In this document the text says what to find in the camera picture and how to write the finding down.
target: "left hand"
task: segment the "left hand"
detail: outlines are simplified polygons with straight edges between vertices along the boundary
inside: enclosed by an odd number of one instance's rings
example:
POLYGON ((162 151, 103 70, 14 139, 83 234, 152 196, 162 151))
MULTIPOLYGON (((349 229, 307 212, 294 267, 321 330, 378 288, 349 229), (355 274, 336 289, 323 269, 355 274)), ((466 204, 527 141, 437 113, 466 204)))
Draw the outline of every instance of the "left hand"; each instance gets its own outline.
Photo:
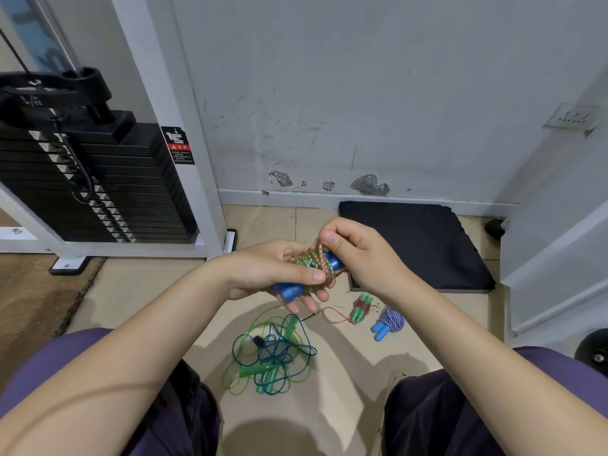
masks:
MULTIPOLYGON (((211 260, 222 265, 222 272, 228 279, 228 299, 237 300, 260 290, 274 294, 275 283, 300 283, 318 285, 325 281, 322 270, 299 266, 291 261, 304 254, 308 246, 297 241, 272 240, 250 246, 211 260)), ((316 291, 321 302, 327 302, 329 294, 324 289, 316 291)), ((317 303, 310 295, 303 295, 300 300, 307 309, 315 313, 317 303)), ((287 309, 297 314, 295 302, 285 304, 287 309)))

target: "right hand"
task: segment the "right hand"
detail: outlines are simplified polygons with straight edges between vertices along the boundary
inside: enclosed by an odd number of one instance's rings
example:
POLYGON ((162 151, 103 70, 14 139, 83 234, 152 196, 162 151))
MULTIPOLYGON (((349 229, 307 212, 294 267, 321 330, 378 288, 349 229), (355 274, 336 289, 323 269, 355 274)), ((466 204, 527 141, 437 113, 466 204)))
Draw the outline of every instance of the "right hand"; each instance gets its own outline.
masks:
POLYGON ((319 232, 319 240, 340 258, 355 280, 380 297, 390 297, 413 273, 382 236, 371 227, 335 218, 319 232))

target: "weight stack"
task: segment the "weight stack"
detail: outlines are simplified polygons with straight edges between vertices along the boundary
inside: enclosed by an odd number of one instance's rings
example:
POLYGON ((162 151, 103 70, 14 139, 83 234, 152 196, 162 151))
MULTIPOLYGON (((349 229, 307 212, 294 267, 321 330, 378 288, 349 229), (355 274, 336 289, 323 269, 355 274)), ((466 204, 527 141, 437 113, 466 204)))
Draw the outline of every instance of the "weight stack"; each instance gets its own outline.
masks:
POLYGON ((0 126, 0 181, 65 241, 193 243, 196 222, 157 124, 117 113, 115 128, 70 130, 93 176, 88 204, 74 195, 82 176, 62 137, 0 126))

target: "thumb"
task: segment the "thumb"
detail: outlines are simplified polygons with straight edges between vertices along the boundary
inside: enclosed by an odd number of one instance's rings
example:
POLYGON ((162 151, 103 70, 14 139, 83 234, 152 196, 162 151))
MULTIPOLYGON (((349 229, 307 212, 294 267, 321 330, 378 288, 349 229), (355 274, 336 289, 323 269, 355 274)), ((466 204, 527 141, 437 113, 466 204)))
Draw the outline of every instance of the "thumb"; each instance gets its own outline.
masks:
POLYGON ((273 283, 300 283, 307 286, 323 283, 326 278, 323 270, 278 261, 273 263, 269 277, 273 283))
POLYGON ((346 267, 350 267, 350 263, 352 263, 360 251, 351 242, 332 230, 321 230, 319 232, 319 239, 321 243, 340 258, 346 267))

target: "fingernail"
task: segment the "fingernail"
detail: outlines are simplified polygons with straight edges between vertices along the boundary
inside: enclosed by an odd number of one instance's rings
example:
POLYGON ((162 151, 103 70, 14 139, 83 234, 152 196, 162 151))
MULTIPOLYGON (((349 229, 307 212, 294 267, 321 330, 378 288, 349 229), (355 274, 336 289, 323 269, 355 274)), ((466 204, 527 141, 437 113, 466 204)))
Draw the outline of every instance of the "fingernail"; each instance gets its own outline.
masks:
POLYGON ((325 272, 322 270, 315 270, 313 272, 313 280, 316 282, 324 282, 325 281, 325 272))
POLYGON ((321 232, 319 232, 319 238, 323 240, 323 243, 330 244, 336 239, 336 236, 330 230, 321 230, 321 232))

